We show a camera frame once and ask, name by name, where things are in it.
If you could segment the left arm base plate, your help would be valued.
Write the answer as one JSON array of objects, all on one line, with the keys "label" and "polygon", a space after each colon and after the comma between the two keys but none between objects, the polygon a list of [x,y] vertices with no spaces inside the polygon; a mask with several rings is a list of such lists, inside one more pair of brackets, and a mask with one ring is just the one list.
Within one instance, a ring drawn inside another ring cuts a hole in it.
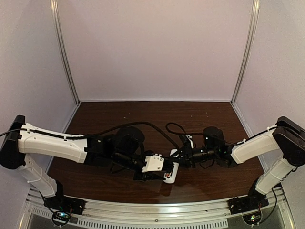
[{"label": "left arm base plate", "polygon": [[57,197],[43,197],[44,205],[53,210],[63,210],[67,213],[82,215],[86,201],[78,198],[64,196],[63,199]]}]

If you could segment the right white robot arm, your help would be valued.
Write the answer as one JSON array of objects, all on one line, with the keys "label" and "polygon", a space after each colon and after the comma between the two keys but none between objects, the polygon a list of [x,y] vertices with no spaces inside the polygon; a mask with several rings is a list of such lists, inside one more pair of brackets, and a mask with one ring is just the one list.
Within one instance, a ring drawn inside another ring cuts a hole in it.
[{"label": "right white robot arm", "polygon": [[238,143],[228,143],[221,129],[209,126],[202,131],[204,146],[192,148],[188,134],[180,133],[184,146],[171,155],[174,162],[185,167],[213,160],[222,167],[235,167],[259,155],[279,150],[282,155],[252,185],[248,198],[262,202],[266,194],[292,171],[305,163],[305,130],[285,116],[275,125]]}]

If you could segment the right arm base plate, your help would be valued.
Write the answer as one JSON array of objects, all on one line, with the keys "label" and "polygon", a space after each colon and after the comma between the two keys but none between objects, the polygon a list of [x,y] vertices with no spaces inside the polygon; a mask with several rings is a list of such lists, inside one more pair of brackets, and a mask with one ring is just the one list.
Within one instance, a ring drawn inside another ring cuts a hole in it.
[{"label": "right arm base plate", "polygon": [[244,197],[234,197],[227,201],[230,213],[244,213],[252,210],[259,209],[260,207],[266,207],[269,205],[269,201],[266,196],[262,195],[247,195]]}]

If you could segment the white remote control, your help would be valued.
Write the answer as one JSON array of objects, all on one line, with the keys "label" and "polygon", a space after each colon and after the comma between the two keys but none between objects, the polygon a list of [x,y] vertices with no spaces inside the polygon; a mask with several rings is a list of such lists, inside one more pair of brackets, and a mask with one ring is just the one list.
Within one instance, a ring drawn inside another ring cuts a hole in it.
[{"label": "white remote control", "polygon": [[179,168],[179,165],[175,165],[173,163],[173,170],[171,171],[171,173],[164,173],[164,177],[166,178],[166,180],[163,180],[164,183],[166,184],[173,184],[176,180],[176,176],[177,176],[177,173],[178,173],[178,168]]}]

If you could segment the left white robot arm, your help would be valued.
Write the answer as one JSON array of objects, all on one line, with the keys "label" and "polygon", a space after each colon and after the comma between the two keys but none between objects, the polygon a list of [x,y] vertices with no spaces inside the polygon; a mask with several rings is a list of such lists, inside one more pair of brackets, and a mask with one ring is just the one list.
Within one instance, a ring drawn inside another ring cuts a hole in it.
[{"label": "left white robot arm", "polygon": [[169,159],[144,150],[145,137],[132,125],[119,127],[114,135],[68,135],[39,129],[18,115],[2,136],[5,138],[0,149],[0,164],[7,169],[19,170],[52,208],[65,205],[63,185],[49,177],[30,157],[31,153],[91,166],[114,163],[135,171],[135,179],[141,181],[163,179],[158,173],[173,169]]}]

